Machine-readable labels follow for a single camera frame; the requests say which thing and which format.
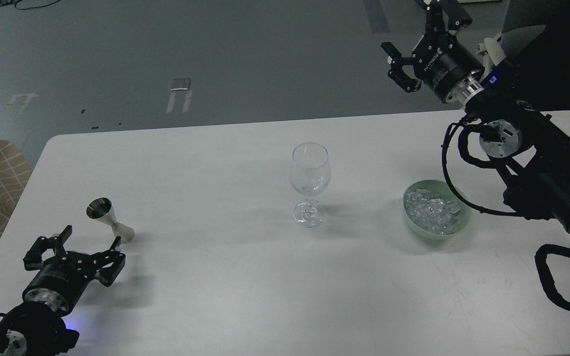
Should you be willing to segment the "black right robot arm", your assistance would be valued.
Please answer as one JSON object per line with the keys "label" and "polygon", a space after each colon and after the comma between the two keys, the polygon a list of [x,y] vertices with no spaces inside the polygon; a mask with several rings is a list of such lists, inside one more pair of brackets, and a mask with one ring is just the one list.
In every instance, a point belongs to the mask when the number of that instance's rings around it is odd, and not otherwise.
{"label": "black right robot arm", "polygon": [[[404,57],[390,42],[381,47],[388,56],[387,76],[405,92],[425,84],[442,103],[458,101],[465,115],[446,129],[441,164],[450,191],[468,207],[494,216],[527,220],[556,219],[570,235],[570,136],[551,121],[551,116],[515,99],[513,83],[520,66],[505,56],[497,44],[484,43],[488,59],[479,62],[456,38],[473,21],[456,0],[419,0],[425,11],[425,33]],[[503,212],[468,201],[453,185],[447,169],[452,138],[464,162],[494,169],[504,181]],[[550,255],[570,258],[570,248],[543,245],[535,264],[547,298],[570,311],[547,264]]]}

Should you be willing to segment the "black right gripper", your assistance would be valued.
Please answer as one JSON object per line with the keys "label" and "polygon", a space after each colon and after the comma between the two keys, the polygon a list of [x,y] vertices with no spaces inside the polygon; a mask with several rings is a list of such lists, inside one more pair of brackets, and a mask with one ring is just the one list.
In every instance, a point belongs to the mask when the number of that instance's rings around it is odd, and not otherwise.
{"label": "black right gripper", "polygon": [[[414,3],[425,12],[425,34],[413,49],[414,58],[403,57],[390,42],[381,43],[389,58],[387,76],[406,93],[420,90],[423,82],[441,103],[450,103],[448,98],[458,83],[469,77],[479,79],[484,74],[484,66],[455,36],[469,27],[473,19],[457,0]],[[416,78],[404,70],[412,66]]]}

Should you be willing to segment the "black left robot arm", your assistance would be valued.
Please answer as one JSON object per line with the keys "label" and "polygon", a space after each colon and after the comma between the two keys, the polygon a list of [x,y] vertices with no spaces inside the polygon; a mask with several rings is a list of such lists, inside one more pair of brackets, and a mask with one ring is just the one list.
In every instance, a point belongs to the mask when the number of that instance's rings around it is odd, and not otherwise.
{"label": "black left robot arm", "polygon": [[22,302],[0,313],[0,356],[56,356],[69,352],[79,332],[66,327],[92,281],[109,287],[125,265],[118,250],[127,239],[116,236],[107,250],[93,254],[67,251],[68,225],[60,234],[39,236],[23,257],[27,271],[36,272],[22,292]]}

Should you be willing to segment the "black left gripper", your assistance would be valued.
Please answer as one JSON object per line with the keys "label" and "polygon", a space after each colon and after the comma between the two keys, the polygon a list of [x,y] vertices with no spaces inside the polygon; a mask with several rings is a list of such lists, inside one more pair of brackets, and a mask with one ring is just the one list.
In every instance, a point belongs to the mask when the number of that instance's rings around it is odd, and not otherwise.
{"label": "black left gripper", "polygon": [[[38,273],[22,292],[22,301],[45,304],[57,317],[72,313],[93,279],[108,288],[125,266],[125,254],[118,249],[121,236],[115,237],[108,250],[89,256],[66,252],[65,242],[72,232],[73,227],[66,225],[56,236],[39,236],[23,257],[23,268]],[[44,261],[47,250],[52,250],[54,257]]]}

